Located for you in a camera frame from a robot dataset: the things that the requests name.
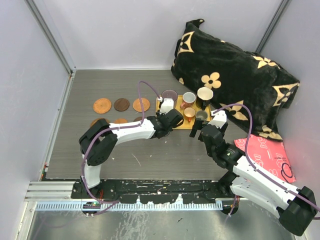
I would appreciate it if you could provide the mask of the orange wooden coaster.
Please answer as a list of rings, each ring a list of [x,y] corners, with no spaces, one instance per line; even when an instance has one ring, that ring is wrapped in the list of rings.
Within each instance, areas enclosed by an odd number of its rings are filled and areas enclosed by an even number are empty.
[[[125,119],[125,118],[117,118],[117,119],[114,121],[115,124],[125,124],[125,123],[127,123],[127,122],[128,122],[128,120]]]

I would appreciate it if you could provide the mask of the orange cork coaster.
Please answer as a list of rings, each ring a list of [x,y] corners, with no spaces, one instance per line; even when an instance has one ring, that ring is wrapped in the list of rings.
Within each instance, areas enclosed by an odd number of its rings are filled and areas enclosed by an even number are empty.
[[[105,114],[112,107],[112,102],[108,98],[99,98],[93,104],[93,110],[97,114]]]

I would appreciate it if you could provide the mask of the small orange cup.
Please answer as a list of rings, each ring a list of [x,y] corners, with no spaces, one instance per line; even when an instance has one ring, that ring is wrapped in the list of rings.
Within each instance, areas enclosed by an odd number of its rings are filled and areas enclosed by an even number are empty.
[[[187,122],[190,123],[195,118],[196,111],[192,107],[187,107],[184,109],[183,115]]]

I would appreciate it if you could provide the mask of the dark brown wooden coaster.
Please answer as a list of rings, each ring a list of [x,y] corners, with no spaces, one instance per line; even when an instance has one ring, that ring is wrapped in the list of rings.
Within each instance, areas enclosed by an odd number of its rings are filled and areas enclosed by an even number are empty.
[[[118,112],[124,112],[126,111],[130,106],[130,102],[126,98],[118,98],[114,102],[114,109]]]

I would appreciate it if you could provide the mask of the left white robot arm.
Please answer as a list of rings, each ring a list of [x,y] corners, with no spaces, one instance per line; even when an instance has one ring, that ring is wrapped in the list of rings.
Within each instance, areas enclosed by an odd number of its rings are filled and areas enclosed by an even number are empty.
[[[160,139],[184,122],[183,115],[174,107],[160,111],[140,121],[127,123],[107,123],[98,120],[78,140],[83,155],[81,178],[82,192],[88,198],[100,193],[100,173],[102,164],[109,158],[115,146],[134,141]]]

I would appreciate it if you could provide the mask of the purple transparent cup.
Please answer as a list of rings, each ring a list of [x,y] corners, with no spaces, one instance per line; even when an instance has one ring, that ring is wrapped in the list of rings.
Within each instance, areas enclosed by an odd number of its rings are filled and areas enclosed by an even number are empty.
[[[177,94],[176,91],[174,91],[172,89],[167,89],[167,90],[162,92],[161,97],[163,99],[172,99],[173,101],[177,101],[178,94]]]

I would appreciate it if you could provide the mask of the black cup cream inside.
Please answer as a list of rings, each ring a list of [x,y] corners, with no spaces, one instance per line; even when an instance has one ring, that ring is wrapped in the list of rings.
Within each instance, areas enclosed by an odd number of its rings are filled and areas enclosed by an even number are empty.
[[[210,104],[211,99],[213,98],[214,93],[211,89],[207,87],[201,87],[197,90],[197,99],[196,106],[201,108],[202,111],[206,109],[206,107]]]

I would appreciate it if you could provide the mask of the light woven coaster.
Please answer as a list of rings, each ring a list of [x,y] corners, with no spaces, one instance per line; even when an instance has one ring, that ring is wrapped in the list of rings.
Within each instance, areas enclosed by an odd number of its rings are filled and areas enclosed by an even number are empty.
[[[144,97],[142,97],[141,99],[137,98],[133,104],[132,107],[135,111],[137,112],[142,112],[142,109],[144,111],[147,111],[150,108],[150,101]]]

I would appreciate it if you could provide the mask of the pink mug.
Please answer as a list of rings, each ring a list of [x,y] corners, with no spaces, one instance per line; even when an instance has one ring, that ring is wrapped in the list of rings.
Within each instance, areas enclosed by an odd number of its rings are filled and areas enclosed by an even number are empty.
[[[196,101],[197,96],[192,92],[186,92],[182,96],[182,103],[180,104],[180,109],[189,108]]]

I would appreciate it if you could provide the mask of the grooved wooden coaster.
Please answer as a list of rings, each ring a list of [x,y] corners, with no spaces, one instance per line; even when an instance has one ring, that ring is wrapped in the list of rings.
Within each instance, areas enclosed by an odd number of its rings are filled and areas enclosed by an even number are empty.
[[[95,120],[93,120],[90,124],[90,127],[92,127],[96,122],[98,122],[99,120],[105,120],[108,124],[110,123],[110,121],[107,118],[96,118]]]

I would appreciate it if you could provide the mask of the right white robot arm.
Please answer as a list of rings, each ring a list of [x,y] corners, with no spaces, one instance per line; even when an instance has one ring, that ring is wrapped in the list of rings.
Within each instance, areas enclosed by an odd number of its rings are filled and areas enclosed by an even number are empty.
[[[219,191],[225,197],[244,197],[269,211],[290,233],[302,236],[315,220],[319,208],[314,192],[304,186],[297,188],[274,176],[235,145],[224,140],[227,117],[220,111],[213,120],[195,118],[190,137],[205,144],[206,152],[215,163],[227,170],[219,180]]]

